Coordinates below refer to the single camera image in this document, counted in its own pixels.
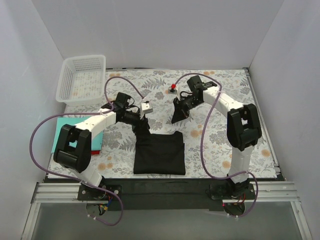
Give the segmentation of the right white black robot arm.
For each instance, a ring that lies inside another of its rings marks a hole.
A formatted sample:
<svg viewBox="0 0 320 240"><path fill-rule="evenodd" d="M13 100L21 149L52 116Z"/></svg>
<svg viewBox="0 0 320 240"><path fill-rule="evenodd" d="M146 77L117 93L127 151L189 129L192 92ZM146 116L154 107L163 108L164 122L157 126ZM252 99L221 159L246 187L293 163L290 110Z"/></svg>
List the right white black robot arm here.
<svg viewBox="0 0 320 240"><path fill-rule="evenodd" d="M262 137L261 123L257 107L243 104L223 93L222 84L211 78L209 82L201 80L201 73L190 73L187 85L190 92L183 96L176 83L168 88L168 93L175 95L174 113L171 122L187 119L190 111L206 103L210 112L218 110L226 117L226 136L232 147L229 172L222 180L226 182L225 191L232 199L237 199L249 188L251 155L258 140Z"/></svg>

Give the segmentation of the black t shirt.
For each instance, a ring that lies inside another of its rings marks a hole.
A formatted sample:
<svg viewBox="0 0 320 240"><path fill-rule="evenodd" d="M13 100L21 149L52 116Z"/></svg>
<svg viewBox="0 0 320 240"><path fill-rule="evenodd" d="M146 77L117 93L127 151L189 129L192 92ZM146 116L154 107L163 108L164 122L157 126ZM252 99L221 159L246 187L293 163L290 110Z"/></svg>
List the black t shirt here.
<svg viewBox="0 0 320 240"><path fill-rule="evenodd" d="M143 134L136 136L133 173L135 175L186 174L183 133Z"/></svg>

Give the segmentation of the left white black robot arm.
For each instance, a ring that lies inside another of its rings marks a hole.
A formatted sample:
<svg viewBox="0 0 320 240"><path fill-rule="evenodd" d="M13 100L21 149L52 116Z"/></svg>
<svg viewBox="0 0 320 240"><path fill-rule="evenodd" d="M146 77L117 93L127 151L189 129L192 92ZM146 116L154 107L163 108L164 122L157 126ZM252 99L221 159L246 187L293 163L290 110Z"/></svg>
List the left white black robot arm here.
<svg viewBox="0 0 320 240"><path fill-rule="evenodd" d="M106 128L120 122L132 126L135 134L149 134L150 126L147 113L153 111L148 101L142 102L136 112L130 110L132 97L119 92L116 99L108 102L99 109L97 115L75 125L62 126L53 160L75 174L81 182L90 186L89 194L95 200L106 196L106 187L101 184L103 177L90 166L92 155L92 141Z"/></svg>

